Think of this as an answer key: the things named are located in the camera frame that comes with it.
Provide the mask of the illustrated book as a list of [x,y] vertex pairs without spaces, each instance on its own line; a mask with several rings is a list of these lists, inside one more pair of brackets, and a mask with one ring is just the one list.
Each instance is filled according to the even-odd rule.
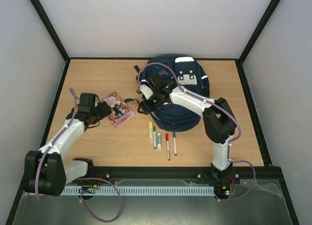
[[135,115],[134,111],[116,92],[109,94],[101,102],[106,102],[111,107],[112,113],[108,116],[108,119],[115,128],[118,128]]

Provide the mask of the navy blue student backpack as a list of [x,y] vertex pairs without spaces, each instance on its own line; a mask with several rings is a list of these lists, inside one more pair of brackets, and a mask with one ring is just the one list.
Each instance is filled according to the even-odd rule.
[[208,76],[199,63],[187,55],[161,55],[143,68],[134,66],[142,94],[138,113],[149,114],[162,130],[183,132],[195,127],[210,97]]

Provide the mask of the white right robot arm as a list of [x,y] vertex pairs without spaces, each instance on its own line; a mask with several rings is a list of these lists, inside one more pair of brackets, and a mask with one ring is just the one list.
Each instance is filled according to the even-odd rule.
[[230,148],[238,123],[224,98],[206,98],[186,89],[176,80],[167,83],[159,74],[154,74],[147,82],[139,82],[138,90],[143,93],[139,113],[150,114],[164,103],[169,103],[187,108],[202,117],[205,133],[214,149],[211,177],[223,182],[230,176],[233,166]]

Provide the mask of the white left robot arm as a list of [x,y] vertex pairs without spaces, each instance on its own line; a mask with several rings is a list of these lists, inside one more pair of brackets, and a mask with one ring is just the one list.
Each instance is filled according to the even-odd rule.
[[25,156],[23,187],[34,193],[38,200],[59,196],[65,186],[93,173],[93,161],[75,158],[69,164],[63,162],[75,141],[112,113],[111,107],[100,101],[94,93],[82,93],[74,98],[74,107],[66,116],[56,135],[38,151],[29,151]]

